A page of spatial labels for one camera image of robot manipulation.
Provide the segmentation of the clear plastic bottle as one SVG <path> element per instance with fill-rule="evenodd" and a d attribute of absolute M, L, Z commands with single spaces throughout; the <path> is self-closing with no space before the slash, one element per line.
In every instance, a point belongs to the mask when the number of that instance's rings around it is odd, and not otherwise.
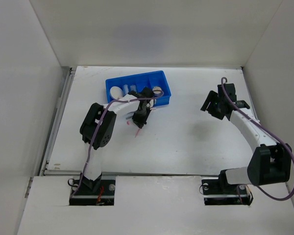
<path fill-rule="evenodd" d="M 135 86 L 135 85 L 131 85 L 131 86 L 130 86 L 130 90 L 131 90 L 131 91 L 135 91 L 135 92 L 136 92 L 136 91 L 137 91 L 137 88 L 136 88 L 136 86 Z"/>

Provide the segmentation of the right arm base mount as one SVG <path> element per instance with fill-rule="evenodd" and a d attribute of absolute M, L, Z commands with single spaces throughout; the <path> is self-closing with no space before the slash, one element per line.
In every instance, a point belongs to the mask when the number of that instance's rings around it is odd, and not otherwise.
<path fill-rule="evenodd" d="M 229 184 L 225 170 L 218 177 L 203 177 L 199 192 L 203 195 L 206 206 L 250 206 L 254 199 L 248 186 Z"/>

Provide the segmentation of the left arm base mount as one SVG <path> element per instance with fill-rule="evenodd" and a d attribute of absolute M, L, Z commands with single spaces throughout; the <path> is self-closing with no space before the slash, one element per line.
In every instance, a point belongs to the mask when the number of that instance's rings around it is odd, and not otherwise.
<path fill-rule="evenodd" d="M 116 176 L 100 175 L 92 181 L 85 176 L 70 178 L 70 206 L 113 206 L 115 201 Z"/>

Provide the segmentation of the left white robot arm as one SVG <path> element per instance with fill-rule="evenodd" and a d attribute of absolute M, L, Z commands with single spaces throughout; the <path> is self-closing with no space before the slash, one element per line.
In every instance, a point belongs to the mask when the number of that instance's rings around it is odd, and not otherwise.
<path fill-rule="evenodd" d="M 95 194 L 100 187 L 101 167 L 88 166 L 91 162 L 91 150 L 105 147 L 112 138 L 116 119 L 132 113 L 132 122 L 139 129 L 147 124 L 148 116 L 157 95 L 148 87 L 141 92 L 130 91 L 122 98 L 113 99 L 108 104 L 91 105 L 81 127 L 82 141 L 88 144 L 88 156 L 80 174 L 79 185 L 89 194 Z"/>

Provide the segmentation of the round beige powder puff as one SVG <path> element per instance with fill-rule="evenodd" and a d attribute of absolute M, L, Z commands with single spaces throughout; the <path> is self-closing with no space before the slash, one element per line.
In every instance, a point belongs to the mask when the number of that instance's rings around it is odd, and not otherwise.
<path fill-rule="evenodd" d="M 115 100 L 121 99 L 124 96 L 123 90 L 117 86 L 111 87 L 109 92 L 111 98 Z"/>

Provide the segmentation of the clear tube black cap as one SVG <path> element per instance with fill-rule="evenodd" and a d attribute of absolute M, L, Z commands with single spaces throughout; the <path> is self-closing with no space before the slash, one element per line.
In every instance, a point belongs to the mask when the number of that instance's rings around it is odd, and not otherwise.
<path fill-rule="evenodd" d="M 122 88 L 123 88 L 124 95 L 126 95 L 126 94 L 129 93 L 129 88 L 128 88 L 128 85 L 127 84 L 124 84 Z"/>

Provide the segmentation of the round compact case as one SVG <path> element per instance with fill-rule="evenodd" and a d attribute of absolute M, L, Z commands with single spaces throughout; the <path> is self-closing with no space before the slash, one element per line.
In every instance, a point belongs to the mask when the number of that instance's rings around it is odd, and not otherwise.
<path fill-rule="evenodd" d="M 152 88 L 152 91 L 153 91 L 153 93 L 154 93 L 155 96 L 159 96 L 163 92 L 162 89 L 161 89 L 161 87 L 159 87 L 159 86 L 154 86 Z"/>

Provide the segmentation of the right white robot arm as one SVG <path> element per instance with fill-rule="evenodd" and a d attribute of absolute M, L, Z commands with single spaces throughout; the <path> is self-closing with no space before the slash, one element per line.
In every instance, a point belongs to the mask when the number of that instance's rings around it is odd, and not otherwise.
<path fill-rule="evenodd" d="M 258 126 L 260 122 L 250 106 L 244 100 L 237 100 L 233 83 L 218 85 L 216 92 L 210 91 L 201 110 L 220 120 L 227 118 L 240 131 L 253 153 L 248 166 L 220 172 L 217 187 L 221 192 L 228 193 L 235 185 L 262 186 L 289 180 L 289 152 Z"/>

